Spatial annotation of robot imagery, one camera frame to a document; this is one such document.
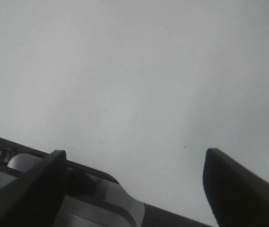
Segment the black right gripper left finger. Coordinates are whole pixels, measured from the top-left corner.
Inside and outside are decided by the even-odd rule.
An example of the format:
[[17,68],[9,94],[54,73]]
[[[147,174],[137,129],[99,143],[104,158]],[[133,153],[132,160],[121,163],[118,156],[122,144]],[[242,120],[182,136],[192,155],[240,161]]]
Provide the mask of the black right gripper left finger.
[[67,188],[64,150],[48,154],[0,189],[0,227],[52,227]]

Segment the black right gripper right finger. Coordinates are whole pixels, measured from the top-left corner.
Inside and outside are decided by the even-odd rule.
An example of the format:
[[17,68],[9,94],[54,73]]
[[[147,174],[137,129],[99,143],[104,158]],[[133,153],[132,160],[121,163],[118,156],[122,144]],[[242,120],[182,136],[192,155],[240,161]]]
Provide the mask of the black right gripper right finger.
[[220,227],[269,227],[269,183],[217,148],[206,152],[203,187]]

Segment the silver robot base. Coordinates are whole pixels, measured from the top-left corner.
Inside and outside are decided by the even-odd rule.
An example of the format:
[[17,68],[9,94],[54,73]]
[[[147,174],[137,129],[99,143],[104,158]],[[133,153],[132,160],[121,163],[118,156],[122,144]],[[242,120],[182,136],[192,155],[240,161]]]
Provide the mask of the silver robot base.
[[[46,153],[0,138],[0,189]],[[57,227],[200,227],[202,223],[132,198],[111,175],[72,161]]]

